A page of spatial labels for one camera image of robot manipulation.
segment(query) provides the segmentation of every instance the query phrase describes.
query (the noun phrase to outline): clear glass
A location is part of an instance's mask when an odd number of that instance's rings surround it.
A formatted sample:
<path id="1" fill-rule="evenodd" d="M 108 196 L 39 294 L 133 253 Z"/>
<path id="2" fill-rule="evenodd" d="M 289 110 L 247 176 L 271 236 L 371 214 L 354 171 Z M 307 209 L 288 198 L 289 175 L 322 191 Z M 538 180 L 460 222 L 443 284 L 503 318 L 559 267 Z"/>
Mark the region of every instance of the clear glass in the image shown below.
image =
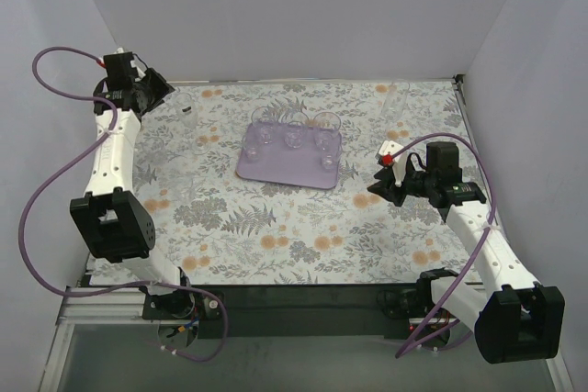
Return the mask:
<path id="1" fill-rule="evenodd" d="M 261 158 L 261 143 L 251 132 L 245 133 L 242 140 L 243 151 L 250 162 L 259 161 Z"/>
<path id="2" fill-rule="evenodd" d="M 303 112 L 294 112 L 286 115 L 282 122 L 286 125 L 284 141 L 292 149 L 297 149 L 304 144 L 304 136 L 309 130 L 309 118 Z"/>
<path id="3" fill-rule="evenodd" d="M 269 144 L 276 138 L 277 115 L 274 109 L 264 106 L 254 110 L 251 115 L 255 135 L 259 142 Z"/>
<path id="4" fill-rule="evenodd" d="M 180 123 L 191 132 L 191 150 L 196 155 L 209 151 L 209 143 L 206 137 L 198 134 L 198 102 L 195 97 L 187 92 L 173 94 L 168 102 L 174 107 Z"/>
<path id="5" fill-rule="evenodd" d="M 321 164 L 325 170 L 332 170 L 339 166 L 339 160 L 341 160 L 341 154 L 343 153 L 343 141 L 341 144 L 332 144 L 329 149 L 322 151 L 321 153 Z"/>
<path id="6" fill-rule="evenodd" d="M 390 85 L 386 101 L 384 101 L 380 113 L 381 116 L 386 119 L 387 124 L 396 123 L 401 119 L 410 90 L 410 83 L 406 84 L 406 87 L 399 87 L 398 84 Z"/>
<path id="7" fill-rule="evenodd" d="M 314 117 L 314 142 L 323 151 L 328 150 L 339 134 L 341 119 L 333 112 L 321 112 Z"/>

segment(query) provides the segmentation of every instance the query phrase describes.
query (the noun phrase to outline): table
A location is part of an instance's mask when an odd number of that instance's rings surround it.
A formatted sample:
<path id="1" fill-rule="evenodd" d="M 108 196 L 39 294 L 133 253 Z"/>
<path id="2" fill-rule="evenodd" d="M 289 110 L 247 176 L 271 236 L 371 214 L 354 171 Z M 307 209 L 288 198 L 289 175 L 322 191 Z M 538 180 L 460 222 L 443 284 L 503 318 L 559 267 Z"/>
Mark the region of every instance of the table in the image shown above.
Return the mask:
<path id="1" fill-rule="evenodd" d="M 398 84 L 399 89 L 408 84 Z M 406 144 L 431 132 L 468 137 L 449 81 L 410 84 L 401 119 L 380 118 L 388 86 L 373 83 L 200 84 L 178 87 L 198 100 L 198 133 L 165 103 L 145 116 L 133 185 L 149 210 L 164 254 L 193 285 L 414 282 L 429 268 L 459 270 L 468 258 L 426 200 L 397 208 L 366 191 L 385 139 Z M 343 120 L 345 152 L 335 189 L 245 181 L 234 170 L 253 110 L 330 110 Z M 196 139 L 209 150 L 197 154 Z M 462 146 L 464 181 L 482 185 Z M 424 154 L 424 145 L 416 149 Z M 90 285 L 134 280 L 126 269 L 90 259 Z M 472 272 L 468 281 L 477 281 Z"/>

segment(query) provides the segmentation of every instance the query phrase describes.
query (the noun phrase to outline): purple cable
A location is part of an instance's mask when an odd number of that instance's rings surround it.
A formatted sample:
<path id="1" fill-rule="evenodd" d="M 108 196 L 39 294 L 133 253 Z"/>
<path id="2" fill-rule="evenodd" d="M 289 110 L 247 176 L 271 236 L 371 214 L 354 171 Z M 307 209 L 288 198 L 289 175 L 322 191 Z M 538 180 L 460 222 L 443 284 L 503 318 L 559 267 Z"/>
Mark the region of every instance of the purple cable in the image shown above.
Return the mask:
<path id="1" fill-rule="evenodd" d="M 415 144 L 417 144 L 419 142 L 429 140 L 431 138 L 437 138 L 437 137 L 448 137 L 448 138 L 452 138 L 454 140 L 458 140 L 459 142 L 464 144 L 473 153 L 474 157 L 476 158 L 476 161 L 478 162 L 478 165 L 480 166 L 482 173 L 484 174 L 484 177 L 486 178 L 488 192 L 490 193 L 490 213 L 488 215 L 487 222 L 488 222 L 488 224 L 491 225 L 494 222 L 494 218 L 496 217 L 496 198 L 494 197 L 494 193 L 492 191 L 492 186 L 490 183 L 490 178 L 489 178 L 488 174 L 486 173 L 486 169 L 484 168 L 484 165 L 481 161 L 480 155 L 476 152 L 476 150 L 473 148 L 473 146 L 471 144 L 469 144 L 466 140 L 464 140 L 463 138 L 461 138 L 458 135 L 454 135 L 453 133 L 448 133 L 448 132 L 432 133 L 432 134 L 425 135 L 417 140 L 410 142 L 408 145 L 406 145 L 405 147 L 403 147 L 402 149 L 397 151 L 394 154 L 394 156 L 398 156 L 398 155 L 408 151 L 411 147 L 413 147 Z M 478 241 L 478 243 L 476 244 L 476 247 L 471 252 L 471 256 L 469 257 L 468 261 L 466 262 L 466 264 L 462 268 L 459 275 L 455 278 L 453 283 L 449 286 L 449 288 L 447 289 L 445 294 L 443 296 L 441 296 L 441 298 L 439 298 L 439 301 L 437 303 L 435 303 L 435 305 L 431 308 L 431 310 L 424 317 L 423 321 L 419 324 L 419 326 L 416 327 L 416 330 L 414 330 L 414 332 L 411 334 L 411 336 L 408 339 L 406 339 L 406 341 L 401 346 L 401 348 L 396 352 L 396 355 L 395 355 L 396 358 L 402 357 L 406 353 L 415 349 L 419 344 L 423 344 L 424 342 L 427 342 L 435 337 L 435 333 L 433 333 L 433 334 L 427 335 L 426 337 L 423 337 L 419 341 L 415 341 L 416 338 L 418 337 L 418 335 L 424 329 L 424 327 L 429 323 L 429 321 L 431 321 L 431 319 L 437 313 L 437 311 L 439 309 L 441 309 L 441 307 L 446 302 L 446 300 L 449 298 L 449 296 L 451 296 L 451 293 L 453 293 L 453 291 L 455 291 L 456 287 L 459 285 L 459 283 L 466 276 L 466 273 L 469 271 L 471 266 L 474 264 L 474 261 L 478 257 L 478 254 L 480 253 L 481 247 L 484 244 L 484 242 L 486 241 L 486 239 L 488 238 L 489 234 L 490 234 L 490 227 L 486 227 L 484 229 L 484 232 L 481 234 L 480 240 Z M 459 323 L 459 320 L 456 320 L 452 323 L 452 325 L 455 326 L 458 323 Z"/>
<path id="2" fill-rule="evenodd" d="M 105 98 L 99 97 L 99 96 L 82 96 L 82 95 L 68 94 L 68 93 L 60 91 L 58 89 L 55 89 L 53 86 L 51 86 L 50 84 L 47 84 L 42 78 L 40 78 L 39 70 L 38 70 L 39 60 L 43 57 L 43 55 L 45 55 L 49 52 L 54 52 L 54 51 L 74 52 L 76 54 L 84 55 L 85 57 L 93 59 L 97 63 L 100 63 L 100 59 L 98 59 L 96 56 L 89 54 L 87 52 L 84 52 L 82 50 L 76 50 L 74 48 L 68 48 L 68 47 L 64 47 L 64 46 L 55 46 L 55 47 L 47 48 L 47 49 L 39 52 L 35 56 L 35 58 L 33 59 L 32 72 L 33 72 L 33 75 L 35 76 L 35 78 L 37 79 L 37 81 L 45 89 L 53 92 L 54 94 L 65 96 L 66 98 L 72 98 L 73 100 L 92 101 L 92 102 L 97 101 L 97 102 L 104 103 L 105 105 L 109 106 L 113 112 L 112 112 L 112 120 L 110 121 L 108 129 L 112 130 L 113 128 L 115 128 L 116 124 L 117 124 L 117 112 L 118 111 L 112 102 L 106 100 Z M 49 185 L 51 185 L 51 183 L 53 181 L 55 181 L 62 174 L 64 174 L 68 170 L 70 170 L 72 167 L 74 167 L 80 161 L 82 161 L 83 158 L 85 158 L 87 155 L 89 155 L 92 151 L 97 149 L 100 146 L 100 144 L 102 144 L 108 138 L 108 136 L 109 136 L 109 133 L 106 132 L 98 140 L 94 141 L 85 151 L 83 151 L 78 156 L 73 158 L 70 162 L 65 164 L 55 174 L 51 175 L 44 183 L 42 183 L 39 186 L 39 188 L 37 190 L 35 190 L 35 192 L 33 192 L 32 196 L 30 197 L 30 199 L 27 201 L 27 204 L 23 208 L 22 213 L 20 215 L 20 221 L 18 222 L 18 250 L 20 251 L 20 256 L 22 257 L 22 260 L 25 263 L 25 266 L 27 267 L 30 274 L 35 278 L 35 280 L 37 282 L 39 282 L 39 284 L 41 286 L 43 286 L 45 289 L 47 289 L 48 291 L 51 291 L 53 294 L 56 294 L 61 297 L 93 297 L 93 296 L 100 296 L 100 295 L 106 294 L 106 293 L 111 293 L 113 291 L 116 291 L 116 290 L 119 290 L 122 288 L 132 288 L 132 287 L 139 287 L 139 286 L 156 285 L 156 286 L 163 286 L 163 287 L 172 288 L 172 289 L 181 289 L 184 291 L 189 291 L 192 293 L 201 294 L 202 296 L 206 296 L 206 297 L 211 298 L 212 300 L 216 300 L 219 303 L 220 310 L 222 312 L 222 322 L 224 325 L 222 337 L 220 339 L 220 343 L 219 343 L 219 346 L 217 347 L 217 349 L 206 357 L 195 357 L 195 356 L 190 355 L 188 353 L 181 353 L 179 351 L 176 352 L 178 355 L 181 355 L 181 356 L 183 356 L 189 360 L 192 360 L 194 362 L 203 363 L 203 362 L 207 362 L 209 360 L 212 360 L 214 357 L 216 357 L 221 352 L 221 350 L 224 347 L 225 342 L 227 340 L 227 336 L 229 334 L 229 317 L 227 315 L 227 309 L 224 306 L 224 304 L 221 302 L 221 300 L 218 297 L 216 297 L 214 294 L 212 294 L 208 291 L 205 291 L 203 289 L 195 288 L 192 286 L 176 286 L 176 285 L 166 284 L 166 283 L 162 283 L 162 282 L 154 283 L 153 281 L 149 281 L 149 280 L 141 280 L 138 282 L 128 282 L 126 284 L 109 286 L 108 288 L 99 289 L 97 291 L 92 291 L 90 293 L 73 293 L 70 291 L 63 291 L 59 288 L 56 288 L 55 286 L 52 286 L 49 282 L 47 282 L 39 274 L 39 272 L 37 271 L 37 269 L 33 265 L 32 261 L 30 260 L 30 257 L 28 256 L 27 245 L 25 243 L 25 227 L 27 224 L 28 214 L 30 213 L 30 210 L 32 209 L 32 206 L 35 203 L 35 201 L 37 200 L 37 198 L 39 198 L 40 194 Z"/>

